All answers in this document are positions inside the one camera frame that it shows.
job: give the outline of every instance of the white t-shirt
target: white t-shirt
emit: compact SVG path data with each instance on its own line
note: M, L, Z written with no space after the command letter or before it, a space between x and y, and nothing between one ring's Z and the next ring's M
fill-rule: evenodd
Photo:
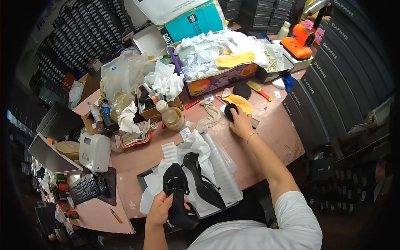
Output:
M289 191L275 204L279 229L253 220L228 221L207 228L188 250L320 249L322 231L302 193Z

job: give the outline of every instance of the computer monitor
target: computer monitor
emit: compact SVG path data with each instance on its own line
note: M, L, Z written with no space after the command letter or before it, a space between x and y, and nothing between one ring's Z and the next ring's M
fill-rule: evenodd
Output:
M84 126L80 115L56 102L40 122L36 133L60 141L67 134L79 134Z
M50 144L46 138L38 133L32 144L29 146L28 152L38 160L45 168L55 174L73 173L79 174L82 167L61 154L56 148Z

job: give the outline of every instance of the purple pen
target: purple pen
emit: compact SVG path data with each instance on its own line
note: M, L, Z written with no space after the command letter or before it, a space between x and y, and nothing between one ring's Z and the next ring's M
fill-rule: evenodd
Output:
M180 66L179 66L179 64L178 64L178 61L176 60L176 57L175 57L175 55L174 55L174 52L172 51L172 48L171 48L171 47L168 47L168 50L170 51L172 60L174 61L174 64L175 64L175 66L176 66L176 69L178 70L179 76L182 78L182 81L185 81L185 80L186 80L185 75L183 74L182 69L180 68Z

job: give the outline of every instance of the keyboard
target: keyboard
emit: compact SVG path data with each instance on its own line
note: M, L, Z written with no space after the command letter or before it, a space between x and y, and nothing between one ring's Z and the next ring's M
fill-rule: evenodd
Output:
M96 179L92 173L89 173L68 187L69 195L75 205L81 204L87 200L100 195Z

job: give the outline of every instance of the yellow insole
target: yellow insole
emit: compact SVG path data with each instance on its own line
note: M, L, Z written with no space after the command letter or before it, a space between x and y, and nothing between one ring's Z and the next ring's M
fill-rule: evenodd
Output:
M251 114L253 112L253 107L245 98L241 96L230 94L222 97L222 99L229 103L236 104L236 106L240 107L246 114Z
M217 67L233 68L243 63L252 62L254 59L256 59L256 55L249 51L233 56L220 56L215 59L215 65Z

